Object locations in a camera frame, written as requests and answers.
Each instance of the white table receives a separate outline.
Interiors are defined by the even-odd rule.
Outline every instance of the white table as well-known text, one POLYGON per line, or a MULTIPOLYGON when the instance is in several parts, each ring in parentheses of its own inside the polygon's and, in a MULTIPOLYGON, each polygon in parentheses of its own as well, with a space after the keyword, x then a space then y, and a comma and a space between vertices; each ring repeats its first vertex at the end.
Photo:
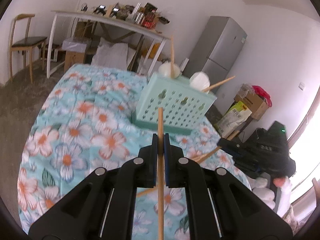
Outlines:
MULTIPOLYGON (((51 50, 52 50, 52 42, 53 42, 53 36, 54 36, 54 31, 56 28, 56 22, 57 22, 57 17, 58 16, 62 16, 62 17, 72 17, 72 18, 81 18, 84 20, 90 20, 92 22, 101 22, 101 23, 105 23, 108 25, 113 25, 113 26, 117 26, 135 33, 140 33, 143 36, 152 38, 152 44, 151 47, 146 55, 145 60, 143 61, 143 65, 145 65, 145 63, 147 62, 147 59, 151 53, 151 50, 154 46, 154 44, 156 42, 160 42, 160 46, 156 52, 156 55, 152 61, 152 64, 148 70, 148 75, 151 74, 156 61, 160 55, 160 52, 162 51, 164 44, 166 43, 167 40, 169 40, 170 38, 156 33, 155 31, 146 29, 141 27, 140 25, 136 25, 136 24, 132 24, 123 20, 119 20, 119 19, 114 19, 114 18, 110 18, 110 17, 104 17, 102 15, 97 15, 97 14, 92 14, 92 13, 87 13, 87 12, 70 12, 70 11, 53 11, 55 12, 55 16, 53 19, 53 23, 52 23, 52 28, 51 28, 51 33, 50 33, 50 38, 49 38, 49 48, 48 48, 48 57, 47 58, 51 58, 51 50)), ((60 63, 59 65, 57 65, 56 67, 54 67, 53 69, 50 69, 50 65, 51 65, 51 61, 47 60, 47 78, 50 77, 50 75, 52 75, 59 67, 61 67, 64 64, 64 62, 60 63)))

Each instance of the chair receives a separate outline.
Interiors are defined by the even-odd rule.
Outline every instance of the chair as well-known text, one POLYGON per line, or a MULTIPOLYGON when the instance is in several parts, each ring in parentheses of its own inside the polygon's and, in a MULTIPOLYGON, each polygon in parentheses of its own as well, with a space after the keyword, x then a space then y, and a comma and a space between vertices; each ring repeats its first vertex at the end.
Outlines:
POLYGON ((26 67, 26 54, 27 51, 29 51, 29 69, 30 69, 30 80, 31 84, 33 83, 33 78, 32 78, 32 54, 33 54, 33 49, 35 47, 41 48, 41 44, 43 45, 43 56, 42 56, 42 70, 44 70, 44 56, 45 56, 45 46, 46 46, 46 41, 47 37, 28 37, 29 34, 29 29, 30 29, 30 22, 31 18, 33 18, 35 14, 19 14, 17 17, 14 18, 13 22, 13 27, 12 27, 12 33, 11 33, 11 40, 10 40, 10 47, 9 47, 9 64, 10 64, 10 79, 11 82, 13 81, 13 76, 12 76, 12 52, 13 51, 22 51, 23 54, 23 68, 26 67), (26 35, 25 38, 17 41, 16 43, 12 44, 13 42, 13 33, 14 33, 14 28, 16 26, 16 22, 22 19, 28 18, 28 24, 26 28, 26 35))

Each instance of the plastic basket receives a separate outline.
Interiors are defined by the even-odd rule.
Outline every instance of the plastic basket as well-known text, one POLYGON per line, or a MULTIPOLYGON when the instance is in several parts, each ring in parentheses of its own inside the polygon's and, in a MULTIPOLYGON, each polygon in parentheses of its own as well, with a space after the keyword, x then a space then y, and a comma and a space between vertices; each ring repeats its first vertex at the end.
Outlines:
POLYGON ((156 130, 158 108, 163 107, 164 131, 189 135, 216 99, 212 92, 206 94, 190 87, 184 76, 169 79, 154 73, 141 93, 132 122, 156 130))

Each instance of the white wall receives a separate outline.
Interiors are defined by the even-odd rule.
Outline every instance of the white wall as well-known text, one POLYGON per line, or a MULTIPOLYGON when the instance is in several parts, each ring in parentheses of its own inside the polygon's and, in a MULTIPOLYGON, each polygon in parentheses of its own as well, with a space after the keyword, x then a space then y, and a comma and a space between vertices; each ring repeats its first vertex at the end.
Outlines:
MULTIPOLYGON (((31 21, 29 36, 49 37, 54 17, 54 13, 52 13, 51 10, 74 10, 78 1, 79 0, 12 0, 0 20, 0 83, 5 84, 10 78, 8 47, 14 17, 20 13, 35 13, 36 17, 31 21)), ((17 22, 13 40, 14 42, 24 38, 27 21, 28 20, 26 19, 17 22)), ((67 34, 69 23, 69 18, 59 19, 54 42, 60 43, 63 41, 67 34)), ((38 58, 38 50, 34 52, 34 55, 34 59, 38 58)), ((13 74, 23 68, 22 59, 23 57, 21 53, 13 53, 13 74)))
MULTIPOLYGON (((167 25, 158 24, 157 29, 167 35, 174 34, 175 62, 180 64, 193 50, 202 33, 209 16, 231 16, 240 25, 244 21, 244 2, 242 0, 81 0, 89 9, 100 4, 106 5, 120 2, 136 5, 147 2, 158 7, 158 11, 166 12, 170 20, 167 25)), ((164 53, 170 55, 170 44, 164 47, 164 53)))
POLYGON ((290 136, 310 108, 320 84, 320 23, 296 12, 270 6, 246 6, 246 44, 229 76, 217 92, 215 106, 224 113, 242 83, 259 85, 272 100, 259 122, 245 130, 246 139, 257 127, 274 120, 290 136), (300 82, 305 90, 298 88, 300 82))

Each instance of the red bottle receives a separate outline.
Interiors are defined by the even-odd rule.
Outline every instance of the red bottle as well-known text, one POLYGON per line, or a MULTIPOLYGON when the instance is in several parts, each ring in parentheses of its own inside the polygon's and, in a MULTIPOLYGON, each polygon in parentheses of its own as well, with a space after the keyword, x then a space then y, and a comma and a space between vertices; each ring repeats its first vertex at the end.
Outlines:
POLYGON ((149 12, 147 16, 144 18, 142 22, 142 26, 150 29, 152 27, 153 21, 156 17, 155 14, 156 10, 152 10, 152 12, 149 12))

